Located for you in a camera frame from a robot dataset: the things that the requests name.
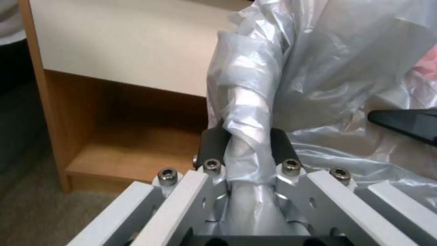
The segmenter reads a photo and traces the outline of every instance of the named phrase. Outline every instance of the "white cabinet panel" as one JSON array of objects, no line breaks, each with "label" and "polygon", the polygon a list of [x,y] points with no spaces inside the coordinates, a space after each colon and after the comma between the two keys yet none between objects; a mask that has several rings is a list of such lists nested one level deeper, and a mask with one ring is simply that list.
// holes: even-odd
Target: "white cabinet panel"
[{"label": "white cabinet panel", "polygon": [[205,96],[218,30],[246,0],[31,0],[45,69]]}]

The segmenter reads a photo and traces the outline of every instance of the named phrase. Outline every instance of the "plastic wrap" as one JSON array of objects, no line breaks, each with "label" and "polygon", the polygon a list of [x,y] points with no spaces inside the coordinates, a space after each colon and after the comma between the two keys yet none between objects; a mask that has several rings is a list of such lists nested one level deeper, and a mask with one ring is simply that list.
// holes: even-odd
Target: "plastic wrap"
[{"label": "plastic wrap", "polygon": [[209,124],[223,118],[232,134],[225,234],[293,233],[273,200],[272,126],[306,168],[344,167],[358,185],[388,179],[437,211],[436,149],[366,121],[373,109],[437,105],[435,84],[408,72],[436,42],[436,10],[433,0],[258,0],[231,16],[237,31],[219,32],[208,72]]}]

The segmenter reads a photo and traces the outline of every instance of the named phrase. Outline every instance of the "black plastic part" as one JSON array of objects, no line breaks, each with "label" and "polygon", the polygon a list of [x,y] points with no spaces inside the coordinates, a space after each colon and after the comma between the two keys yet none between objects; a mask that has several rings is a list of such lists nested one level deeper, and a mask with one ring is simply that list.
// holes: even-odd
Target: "black plastic part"
[{"label": "black plastic part", "polygon": [[437,147],[437,109],[374,110],[368,120]]},{"label": "black plastic part", "polygon": [[[223,165],[225,165],[223,156],[231,134],[226,131],[222,125],[223,121],[220,121],[216,127],[202,132],[197,161],[194,164],[196,170],[202,166],[203,162],[212,158],[219,160]],[[286,159],[295,159],[299,161],[287,134],[283,130],[272,128],[270,131],[270,141],[272,156],[276,165],[282,163]]]},{"label": "black plastic part", "polygon": [[180,246],[351,246],[344,236],[192,236]]},{"label": "black plastic part", "polygon": [[272,128],[270,131],[270,142],[275,164],[282,163],[287,159],[295,159],[299,161],[293,145],[290,143],[287,134],[283,130]]},{"label": "black plastic part", "polygon": [[204,130],[200,139],[197,162],[194,164],[196,170],[208,159],[217,159],[223,165],[223,155],[228,145],[231,134],[222,127],[222,121],[214,128]]}]

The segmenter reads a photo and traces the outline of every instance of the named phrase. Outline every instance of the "metal bracket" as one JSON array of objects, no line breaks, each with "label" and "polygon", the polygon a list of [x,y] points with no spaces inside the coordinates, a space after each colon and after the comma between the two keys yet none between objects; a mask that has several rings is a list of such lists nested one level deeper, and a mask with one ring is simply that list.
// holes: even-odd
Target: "metal bracket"
[{"label": "metal bracket", "polygon": [[437,215],[388,181],[355,193],[419,245],[437,245]]},{"label": "metal bracket", "polygon": [[198,234],[215,201],[212,189],[207,174],[188,171],[132,246],[180,245],[186,235]]},{"label": "metal bracket", "polygon": [[68,246],[120,246],[139,232],[164,201],[161,190],[133,182],[86,226]]},{"label": "metal bracket", "polygon": [[416,245],[326,171],[300,176],[297,185],[278,179],[276,191],[304,214],[312,235],[345,234],[354,245]]}]

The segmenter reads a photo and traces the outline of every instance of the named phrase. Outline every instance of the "hex socket bolt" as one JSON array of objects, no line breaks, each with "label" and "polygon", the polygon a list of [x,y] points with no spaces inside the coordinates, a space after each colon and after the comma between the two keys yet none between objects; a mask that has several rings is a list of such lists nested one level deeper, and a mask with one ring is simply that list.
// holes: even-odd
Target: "hex socket bolt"
[{"label": "hex socket bolt", "polygon": [[173,186],[177,183],[177,171],[174,168],[166,167],[158,172],[158,181],[162,186]]},{"label": "hex socket bolt", "polygon": [[217,159],[208,159],[203,163],[203,172],[209,175],[218,175],[222,170],[222,164]]},{"label": "hex socket bolt", "polygon": [[347,169],[340,167],[333,167],[329,170],[329,174],[332,175],[335,179],[340,181],[340,183],[344,185],[349,185],[350,182],[350,172]]},{"label": "hex socket bolt", "polygon": [[282,172],[286,175],[298,175],[301,168],[302,164],[295,159],[287,159],[282,162]]}]

